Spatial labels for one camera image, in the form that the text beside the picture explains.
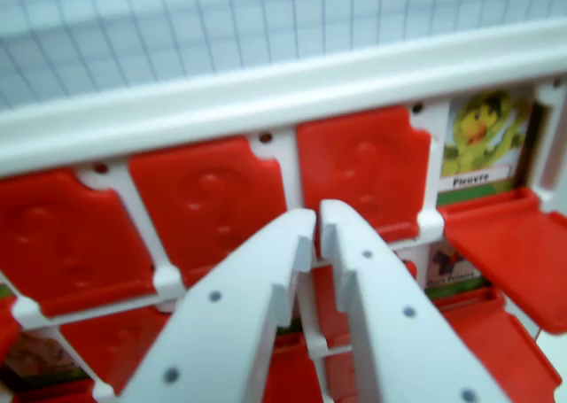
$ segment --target white plastic frame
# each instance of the white plastic frame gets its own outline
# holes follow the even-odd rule
[[[412,124],[427,129],[433,138],[426,196],[418,217],[421,234],[415,240],[390,245],[392,249],[405,250],[433,242],[443,231],[442,217],[435,210],[434,201],[445,140],[445,112],[448,112],[451,96],[536,81],[536,96],[551,108],[552,114],[540,139],[530,186],[543,200],[546,211],[557,209],[567,213],[567,198],[559,198],[567,195],[563,154],[559,153],[558,164],[551,166],[551,170],[556,171],[555,179],[550,181],[545,177],[550,154],[558,158],[554,152],[555,137],[563,130],[560,120],[566,86],[556,87],[554,83],[556,77],[567,73],[565,35],[567,19],[546,20],[3,112],[0,114],[0,177],[73,165],[77,166],[84,182],[97,187],[84,173],[85,163],[117,159],[113,162],[120,164],[129,154],[138,151],[245,134],[254,153],[280,162],[288,208],[292,209],[302,206],[296,124],[386,105],[408,104],[410,107],[420,101],[424,110],[412,115]],[[268,145],[257,141],[257,134],[265,130],[271,131],[274,137]],[[104,186],[116,189],[123,200],[132,195],[131,189],[122,188],[120,180],[115,181],[113,175],[105,180]],[[24,329],[57,326],[151,306],[177,295],[180,289],[175,276],[178,272],[167,256],[163,257],[160,245],[155,244],[155,230],[148,222],[147,213],[128,204],[127,209],[158,271],[161,268],[169,272],[163,286],[159,285],[161,275],[154,278],[163,291],[157,296],[46,319],[34,301],[21,296],[9,284],[18,295],[12,312]],[[314,316],[310,320],[304,317],[304,325],[314,325],[313,334],[308,333],[308,327],[306,329],[309,351],[315,349],[312,355],[318,356],[330,354],[326,343],[324,347],[314,347],[314,340],[309,338],[319,343],[321,339],[324,341],[320,331],[319,336],[316,333],[316,311],[311,310],[310,315],[305,310],[301,312],[307,318]]]

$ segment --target small hole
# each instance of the small hole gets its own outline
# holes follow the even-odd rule
[[[166,370],[166,373],[163,375],[163,380],[166,384],[173,384],[179,379],[179,369],[178,368],[169,368]]]
[[[272,134],[267,132],[267,133],[262,133],[258,138],[262,143],[267,144],[272,141],[272,137],[273,137]]]
[[[468,402],[468,403],[474,403],[475,401],[477,401],[477,394],[473,391],[473,390],[463,390],[461,393],[461,397],[464,401]]]
[[[413,307],[406,306],[404,307],[404,315],[406,317],[416,317],[416,310]]]
[[[93,170],[95,170],[96,173],[99,174],[108,173],[108,166],[106,164],[103,164],[102,162],[96,163],[92,168]]]
[[[216,303],[219,299],[221,299],[221,292],[220,291],[213,291],[209,294],[209,299]]]
[[[422,110],[423,110],[423,104],[421,102],[419,104],[415,104],[411,108],[411,112],[413,112],[413,113],[420,113]]]

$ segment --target open red flap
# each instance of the open red flap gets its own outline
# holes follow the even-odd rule
[[[567,331],[567,218],[527,188],[439,210],[458,252],[544,330]]]
[[[555,401],[561,377],[519,320],[504,311],[500,292],[484,288],[435,304],[511,401]]]

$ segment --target red plastic door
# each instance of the red plastic door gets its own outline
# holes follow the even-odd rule
[[[543,329],[567,331],[567,218],[523,188],[440,209],[445,234]]]

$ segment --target red flap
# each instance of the red flap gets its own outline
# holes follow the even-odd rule
[[[301,334],[274,345],[262,403],[322,403],[315,365]]]
[[[439,209],[445,235],[543,329],[567,331],[567,218],[522,188]]]
[[[516,403],[554,402],[561,383],[546,356],[519,320],[504,311],[504,297],[484,289],[461,294],[475,304],[449,299],[436,304],[464,343]]]

